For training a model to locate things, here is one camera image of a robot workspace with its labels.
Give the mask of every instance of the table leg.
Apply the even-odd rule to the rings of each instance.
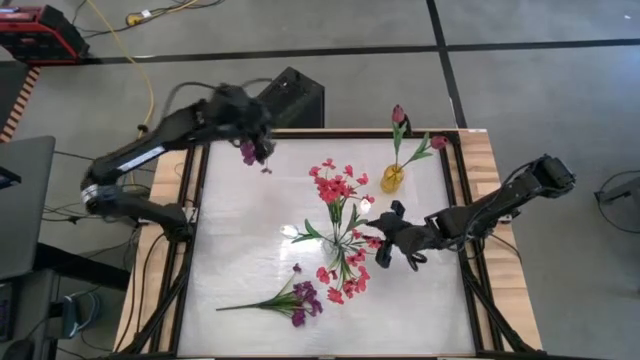
[[[128,271],[38,243],[34,270],[52,269],[62,276],[126,291]]]

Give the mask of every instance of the glass vase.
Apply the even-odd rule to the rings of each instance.
[[[404,169],[400,165],[387,166],[380,180],[380,188],[387,194],[393,194],[400,188],[404,180]]]

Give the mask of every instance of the white table surface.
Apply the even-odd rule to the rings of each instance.
[[[407,159],[419,140],[405,140]],[[326,300],[328,286],[315,278],[329,255],[321,243],[291,244],[279,228],[304,228],[307,218],[320,232],[330,232],[326,205],[308,175],[313,165],[333,158],[356,175],[367,172],[370,182],[359,189],[376,198],[368,219],[375,219],[394,199],[402,201],[405,219],[422,224],[426,215],[448,207],[438,154],[406,168],[405,181],[395,195],[385,195],[379,181],[394,161],[392,140],[279,140],[269,165],[242,163],[238,149],[215,143],[209,156],[195,254],[179,343],[180,356],[234,355],[436,355],[472,354],[473,343],[457,255],[428,251],[429,261],[415,273],[394,249],[389,269],[368,256],[371,275],[367,291],[345,299]],[[360,227],[370,235],[377,230]],[[324,313],[307,316],[294,328],[283,315],[259,309],[216,312],[273,297],[292,274],[295,282],[311,280]]]

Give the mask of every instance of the gray floor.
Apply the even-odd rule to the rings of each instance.
[[[80,1],[48,3],[71,17]],[[116,26],[129,11],[169,3],[96,2]],[[449,44],[640,37],[640,6],[633,1],[438,0],[437,5]],[[103,28],[88,6],[78,24]],[[135,55],[434,43],[427,7],[418,0],[228,0],[166,16],[121,37]],[[91,44],[94,54],[119,56],[108,36]],[[610,47],[451,54],[468,125],[489,129],[503,177],[543,153],[561,157],[578,175],[571,194],[534,201],[514,225],[542,342],[554,354],[637,358],[640,238],[608,225],[592,193],[610,175],[640,168],[635,141],[640,131],[635,96],[640,90],[639,51]],[[276,76],[286,66],[325,85],[329,127],[386,126],[396,103],[405,106],[416,126],[455,124],[435,53],[144,65],[157,104],[182,81],[237,83]],[[252,92],[259,90],[256,85]],[[204,96],[185,90],[174,107]],[[147,106],[144,83],[132,66],[46,68],[16,137],[52,134],[59,150],[97,156],[129,142]],[[56,155],[50,205],[78,201],[86,165]],[[150,181],[145,174],[138,178]],[[622,212],[637,212],[628,205],[606,211],[624,226],[640,229],[637,220]],[[42,241],[83,253],[122,242],[128,232],[126,226],[97,221],[56,224],[43,228]],[[91,336],[87,333],[96,345],[113,342],[117,296],[106,294],[114,306],[105,319],[112,321],[97,324]],[[95,354],[78,339],[64,348]]]

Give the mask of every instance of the yellow cable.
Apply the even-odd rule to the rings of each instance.
[[[143,125],[147,125],[149,123],[149,121],[151,120],[151,116],[153,115],[153,108],[155,107],[155,99],[154,99],[154,96],[153,96],[153,88],[151,87],[151,80],[149,80],[149,76],[147,76],[147,73],[144,71],[142,66],[140,66],[140,64],[138,64],[135,60],[133,60],[133,58],[131,56],[129,56],[129,52],[127,51],[127,49],[122,44],[122,41],[120,41],[120,37],[118,36],[116,31],[113,29],[113,26],[111,26],[109,21],[107,21],[107,19],[104,17],[104,15],[102,15],[102,13],[100,12],[100,10],[96,6],[96,4],[93,3],[93,0],[87,0],[87,2],[89,3],[89,5],[91,5],[91,7],[93,8],[93,11],[95,11],[96,15],[98,15],[98,17],[100,17],[100,19],[102,19],[102,22],[104,22],[104,24],[107,26],[107,28],[111,32],[111,35],[113,35],[113,38],[116,40],[116,44],[118,45],[120,50],[122,50],[122,53],[124,54],[124,56],[127,58],[127,60],[129,60],[129,62],[131,64],[133,64],[138,69],[138,71],[140,71],[140,74],[144,78],[144,81],[147,83],[147,89],[149,89],[149,110],[147,111],[147,116],[145,117],[144,121],[142,122]],[[138,139],[140,139],[143,134],[144,133],[142,131],[139,131],[138,132]],[[133,171],[130,172],[129,174],[131,175],[131,183],[135,184],[135,178],[133,176]]]

